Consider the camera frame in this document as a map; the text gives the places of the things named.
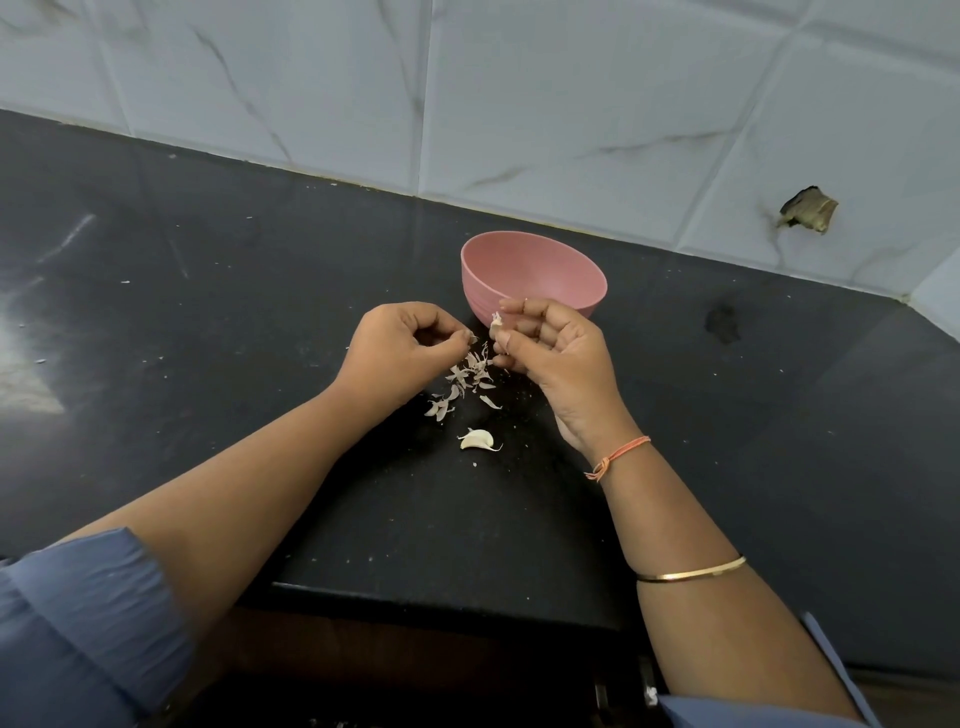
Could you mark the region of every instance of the backsplash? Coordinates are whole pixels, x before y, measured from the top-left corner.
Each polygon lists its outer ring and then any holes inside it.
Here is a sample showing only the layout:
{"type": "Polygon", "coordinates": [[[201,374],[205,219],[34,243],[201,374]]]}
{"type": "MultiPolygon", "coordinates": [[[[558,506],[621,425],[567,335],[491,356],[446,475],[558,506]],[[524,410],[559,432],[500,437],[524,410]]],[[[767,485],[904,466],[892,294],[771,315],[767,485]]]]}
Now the backsplash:
{"type": "Polygon", "coordinates": [[[0,106],[903,297],[960,335],[956,0],[0,0],[0,106]],[[777,227],[820,186],[824,235],[777,227]]]}

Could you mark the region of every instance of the black countertop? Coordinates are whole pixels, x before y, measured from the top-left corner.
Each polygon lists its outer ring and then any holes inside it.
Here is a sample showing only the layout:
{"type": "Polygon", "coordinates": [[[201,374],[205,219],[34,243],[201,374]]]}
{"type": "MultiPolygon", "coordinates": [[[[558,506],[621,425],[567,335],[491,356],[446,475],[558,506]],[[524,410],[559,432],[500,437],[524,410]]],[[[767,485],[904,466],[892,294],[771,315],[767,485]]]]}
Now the black countertop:
{"type": "MultiPolygon", "coordinates": [[[[458,251],[504,228],[606,272],[594,320],[635,417],[846,660],[960,674],[960,345],[900,303],[12,113],[0,552],[56,540],[314,395],[378,303],[476,324],[458,251]]],[[[500,412],[473,399],[438,425],[415,400],[372,433],[250,599],[637,627],[584,464],[539,394],[500,380],[500,412]],[[468,426],[504,449],[457,449],[468,426]]]]}

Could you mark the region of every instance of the right hand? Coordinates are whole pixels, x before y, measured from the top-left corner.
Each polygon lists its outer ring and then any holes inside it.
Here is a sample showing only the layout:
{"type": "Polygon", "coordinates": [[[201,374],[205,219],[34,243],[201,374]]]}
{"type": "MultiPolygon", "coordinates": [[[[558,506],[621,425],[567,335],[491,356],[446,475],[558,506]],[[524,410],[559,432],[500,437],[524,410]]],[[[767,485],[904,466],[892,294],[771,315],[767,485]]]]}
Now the right hand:
{"type": "Polygon", "coordinates": [[[492,331],[494,366],[537,383],[564,439],[590,465],[639,436],[596,324],[549,299],[504,299],[500,309],[503,327],[492,331]]]}

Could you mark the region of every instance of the blue sleeve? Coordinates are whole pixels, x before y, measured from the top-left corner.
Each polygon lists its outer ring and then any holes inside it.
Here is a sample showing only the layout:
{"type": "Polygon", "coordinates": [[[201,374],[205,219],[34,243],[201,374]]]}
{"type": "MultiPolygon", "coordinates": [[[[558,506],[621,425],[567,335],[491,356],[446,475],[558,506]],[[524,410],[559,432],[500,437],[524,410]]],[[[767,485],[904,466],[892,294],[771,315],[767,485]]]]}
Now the blue sleeve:
{"type": "Polygon", "coordinates": [[[193,644],[159,564],[126,529],[0,569],[0,726],[133,726],[193,644]]]}
{"type": "MultiPolygon", "coordinates": [[[[853,683],[840,656],[833,649],[813,615],[804,614],[802,622],[806,631],[829,660],[837,677],[843,682],[857,710],[872,728],[882,728],[870,708],[867,699],[853,683]]],[[[751,705],[725,700],[709,700],[698,697],[662,695],[660,704],[673,720],[676,728],[863,728],[863,723],[843,717],[823,716],[816,713],[776,708],[771,705],[751,705]]]]}

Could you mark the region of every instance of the pink bowl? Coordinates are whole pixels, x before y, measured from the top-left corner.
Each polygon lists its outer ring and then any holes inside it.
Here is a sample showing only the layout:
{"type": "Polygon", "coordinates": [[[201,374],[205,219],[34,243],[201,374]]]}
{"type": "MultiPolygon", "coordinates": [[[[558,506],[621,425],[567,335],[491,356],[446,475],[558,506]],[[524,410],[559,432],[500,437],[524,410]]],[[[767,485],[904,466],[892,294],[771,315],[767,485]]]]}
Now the pink bowl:
{"type": "Polygon", "coordinates": [[[489,326],[500,299],[556,299],[584,316],[607,295],[607,277],[580,251],[531,232],[474,235],[460,251],[467,303],[489,326]]]}

